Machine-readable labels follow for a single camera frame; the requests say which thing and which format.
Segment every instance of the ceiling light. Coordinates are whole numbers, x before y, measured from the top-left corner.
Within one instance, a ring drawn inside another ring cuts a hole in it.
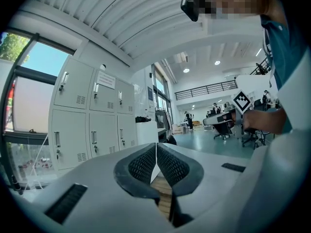
[[[262,50],[262,49],[259,49],[258,53],[256,54],[256,57],[258,56],[258,54],[260,53],[261,50]]]

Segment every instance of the tree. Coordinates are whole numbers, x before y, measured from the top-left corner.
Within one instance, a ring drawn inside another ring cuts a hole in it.
[[[0,59],[15,62],[28,42],[28,38],[13,33],[8,33],[0,46]]]

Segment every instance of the locker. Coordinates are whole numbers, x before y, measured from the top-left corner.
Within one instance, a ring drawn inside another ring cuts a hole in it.
[[[89,139],[92,158],[119,151],[115,115],[89,114]]]
[[[97,80],[99,71],[96,73],[95,81]],[[116,91],[98,83],[93,84],[91,95],[90,110],[114,112],[115,111],[115,94]]]
[[[86,109],[86,99],[94,68],[70,59],[57,86],[55,105]]]
[[[53,110],[51,144],[58,170],[88,160],[85,113]]]
[[[134,87],[123,81],[116,80],[117,112],[134,113]]]
[[[120,150],[137,146],[136,125],[133,116],[118,115],[118,137]]]

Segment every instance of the green floor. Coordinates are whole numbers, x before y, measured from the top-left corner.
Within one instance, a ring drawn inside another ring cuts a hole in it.
[[[225,141],[221,137],[213,139],[215,132],[196,130],[190,131],[187,134],[177,134],[175,139],[177,145],[180,147],[193,149],[205,153],[213,153],[219,155],[226,155],[239,158],[250,159],[254,150],[253,142],[245,144],[245,147],[242,147],[241,139],[237,139],[234,136],[227,138]]]

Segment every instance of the railing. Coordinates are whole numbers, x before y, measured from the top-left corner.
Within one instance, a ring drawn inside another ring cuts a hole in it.
[[[238,88],[238,85],[235,81],[227,81],[222,83],[205,85],[190,90],[175,92],[175,96],[176,100],[181,100],[236,88]]]
[[[271,70],[270,65],[269,65],[269,61],[267,58],[265,58],[263,60],[263,62],[261,62],[261,65],[262,65],[263,69],[267,71],[267,73]],[[252,73],[250,75],[261,75],[259,67],[256,68],[254,71],[252,71]]]

